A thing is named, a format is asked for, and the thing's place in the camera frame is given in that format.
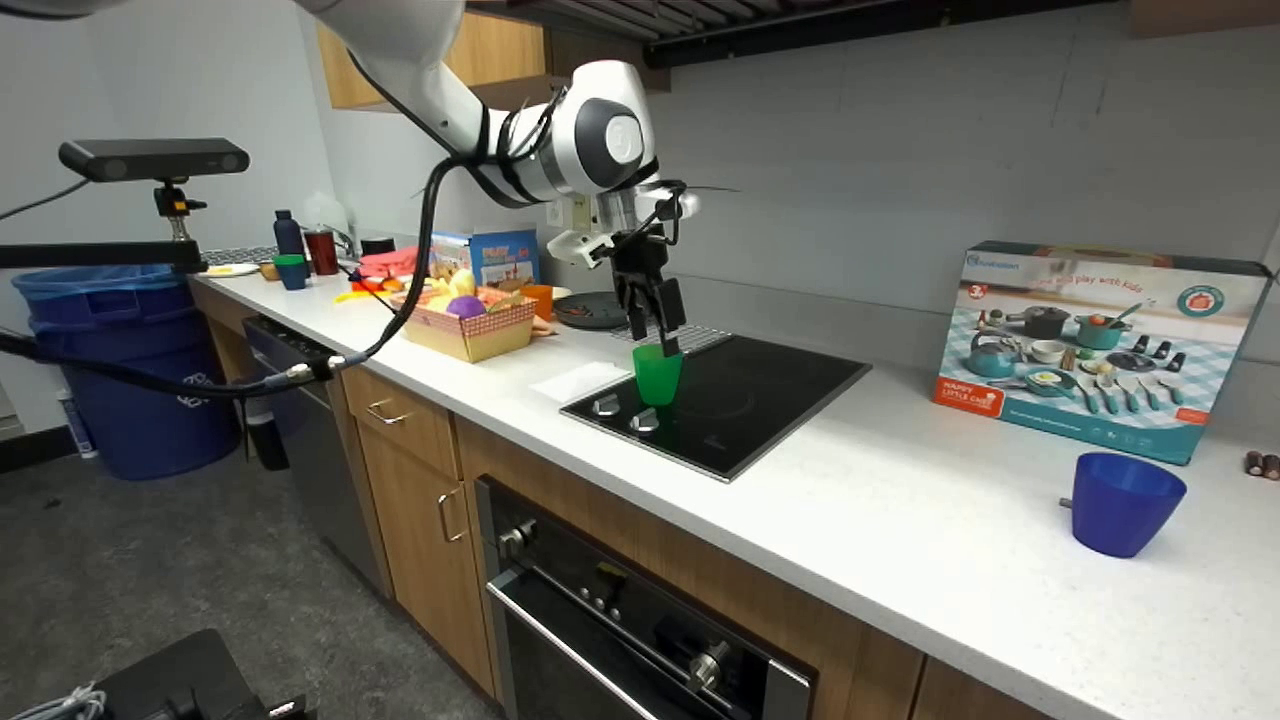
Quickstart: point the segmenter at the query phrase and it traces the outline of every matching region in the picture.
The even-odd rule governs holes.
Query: box
[[[417,248],[396,248],[382,257],[362,257],[362,276],[412,276],[417,270]]]
[[[470,322],[454,313],[417,308],[405,323],[405,338],[480,365],[490,357],[517,353],[533,342],[533,303],[512,303],[505,313],[485,313]]]
[[[937,403],[1187,464],[1273,276],[1245,260],[987,239]]]
[[[431,270],[470,270],[480,290],[521,290],[542,279],[533,233],[446,233],[431,236]]]

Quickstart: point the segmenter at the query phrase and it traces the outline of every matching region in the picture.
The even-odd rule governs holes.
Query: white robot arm
[[[446,151],[470,160],[478,185],[509,210],[590,200],[569,252],[614,260],[618,298],[641,342],[648,322],[674,353],[686,323],[679,290],[661,276],[669,244],[696,200],[655,179],[655,143],[635,69],[598,61],[572,71],[554,104],[498,114],[446,66],[464,0],[298,0],[328,23],[356,69]]]

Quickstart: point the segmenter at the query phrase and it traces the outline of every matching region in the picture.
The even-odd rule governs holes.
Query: kitchen counter
[[[206,283],[340,353],[387,316],[336,303],[340,279]],[[1234,375],[1196,464],[1176,469],[1183,507],[1141,560],[1108,560],[1071,540],[1060,507],[1090,446],[941,409],[921,368],[877,365],[722,483],[562,411],[628,375],[628,348],[557,332],[464,365],[394,342],[374,368],[1050,716],[1280,716],[1280,483],[1239,474],[1260,440],[1277,454],[1280,368]]]

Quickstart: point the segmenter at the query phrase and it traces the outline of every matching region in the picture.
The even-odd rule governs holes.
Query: blue trash bin
[[[174,270],[62,270],[12,283],[39,348],[168,382],[219,382],[206,322]],[[235,447],[227,400],[168,397],[79,368],[65,375],[95,456],[120,482],[179,477]]]

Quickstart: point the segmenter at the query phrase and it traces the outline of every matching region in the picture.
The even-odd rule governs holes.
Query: drawer
[[[440,477],[461,477],[454,415],[366,368],[340,373],[347,411]]]

